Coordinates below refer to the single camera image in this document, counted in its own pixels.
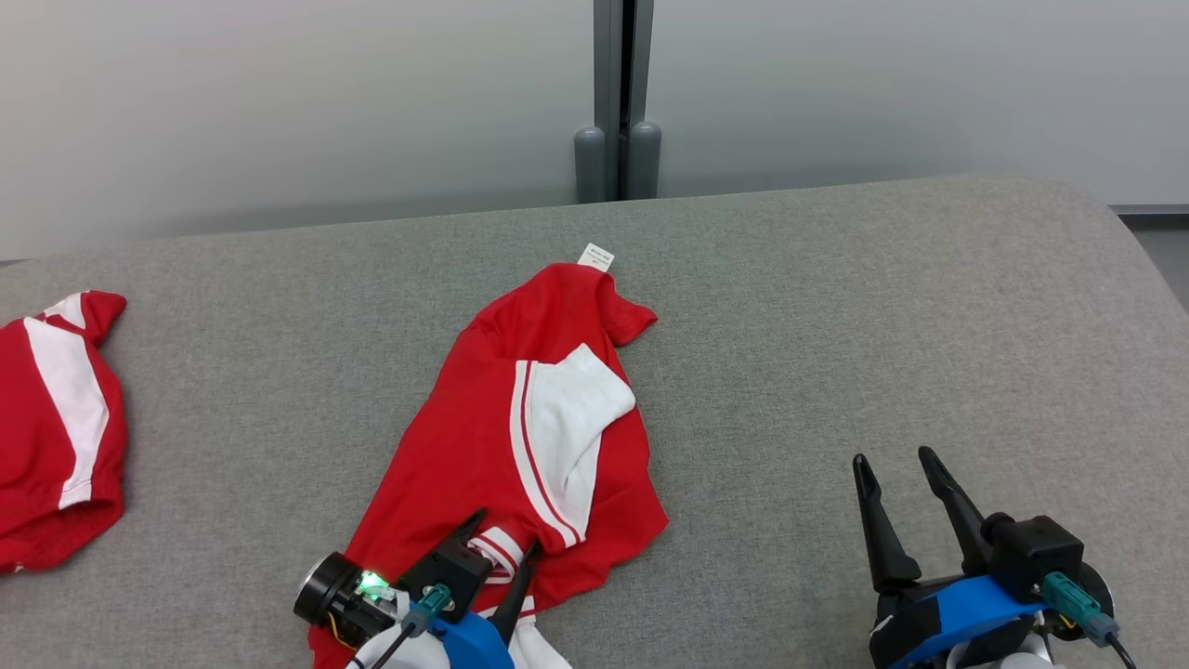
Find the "gray pole base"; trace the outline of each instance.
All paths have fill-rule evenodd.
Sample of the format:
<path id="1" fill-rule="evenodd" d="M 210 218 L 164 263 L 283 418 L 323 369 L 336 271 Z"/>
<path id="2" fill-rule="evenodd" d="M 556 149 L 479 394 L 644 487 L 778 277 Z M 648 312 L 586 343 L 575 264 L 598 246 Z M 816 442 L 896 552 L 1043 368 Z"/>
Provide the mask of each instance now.
<path id="1" fill-rule="evenodd" d="M 661 166 L 661 127 L 652 121 L 631 126 L 628 132 L 628 177 L 625 200 L 648 200 L 656 196 Z"/>
<path id="2" fill-rule="evenodd" d="M 578 203 L 606 201 L 606 135 L 597 127 L 574 133 L 574 177 Z"/>

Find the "white wall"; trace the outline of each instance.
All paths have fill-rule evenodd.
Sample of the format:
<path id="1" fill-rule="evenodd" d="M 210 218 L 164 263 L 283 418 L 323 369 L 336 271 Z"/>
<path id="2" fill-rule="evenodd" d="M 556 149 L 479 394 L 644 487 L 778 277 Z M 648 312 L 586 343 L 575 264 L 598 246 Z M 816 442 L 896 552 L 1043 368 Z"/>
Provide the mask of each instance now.
<path id="1" fill-rule="evenodd" d="M 12 0 L 0 259 L 573 201 L 590 0 Z"/>
<path id="2" fill-rule="evenodd" d="M 661 195 L 1018 170 L 1189 202 L 1184 0 L 655 0 Z"/>

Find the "white label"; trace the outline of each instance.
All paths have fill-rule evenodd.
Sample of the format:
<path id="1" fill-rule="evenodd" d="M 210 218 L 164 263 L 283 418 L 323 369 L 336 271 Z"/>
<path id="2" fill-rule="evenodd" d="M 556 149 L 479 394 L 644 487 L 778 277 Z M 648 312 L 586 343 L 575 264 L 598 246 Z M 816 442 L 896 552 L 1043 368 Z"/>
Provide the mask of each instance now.
<path id="1" fill-rule="evenodd" d="M 586 244 L 586 250 L 583 251 L 583 257 L 578 258 L 578 264 L 584 264 L 586 266 L 593 266 L 594 269 L 606 271 L 611 267 L 611 260 L 615 259 L 612 253 L 599 248 L 594 244 Z"/>

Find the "gray cushion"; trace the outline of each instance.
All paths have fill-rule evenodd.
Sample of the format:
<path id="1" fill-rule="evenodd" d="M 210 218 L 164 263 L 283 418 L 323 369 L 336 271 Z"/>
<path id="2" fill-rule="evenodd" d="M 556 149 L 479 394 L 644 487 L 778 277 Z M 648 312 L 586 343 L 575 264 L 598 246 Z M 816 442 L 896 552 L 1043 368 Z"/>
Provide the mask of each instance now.
<path id="1" fill-rule="evenodd" d="M 984 513 L 1086 541 L 1141 667 L 1183 661 L 1189 316 L 1111 212 L 995 177 L 159 240 L 0 269 L 5 321 L 122 292 L 105 355 L 127 512 L 0 581 L 5 667 L 301 667 L 290 612 L 344 547 L 455 333 L 587 241 L 660 321 L 621 352 L 669 529 L 541 617 L 577 669 L 869 667 L 850 473 L 926 575 L 957 543 L 916 459 Z M 1116 667 L 1059 644 L 1075 669 Z"/>

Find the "blue bracket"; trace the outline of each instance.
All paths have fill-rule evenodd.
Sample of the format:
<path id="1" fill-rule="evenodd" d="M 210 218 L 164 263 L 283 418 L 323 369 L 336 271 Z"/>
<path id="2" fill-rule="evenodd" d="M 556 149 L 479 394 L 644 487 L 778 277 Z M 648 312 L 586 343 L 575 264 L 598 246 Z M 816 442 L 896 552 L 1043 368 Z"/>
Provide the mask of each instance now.
<path id="1" fill-rule="evenodd" d="M 990 576 L 963 579 L 923 601 L 929 599 L 937 600 L 940 633 L 914 648 L 891 669 L 905 669 L 916 662 L 948 652 L 962 642 L 986 635 L 1020 617 L 1036 616 L 1038 611 L 1048 607 L 1043 601 L 1030 604 L 1015 601 Z"/>
<path id="2" fill-rule="evenodd" d="M 486 618 L 468 611 L 458 623 L 436 618 L 429 633 L 441 639 L 452 669 L 514 669 L 508 646 Z"/>

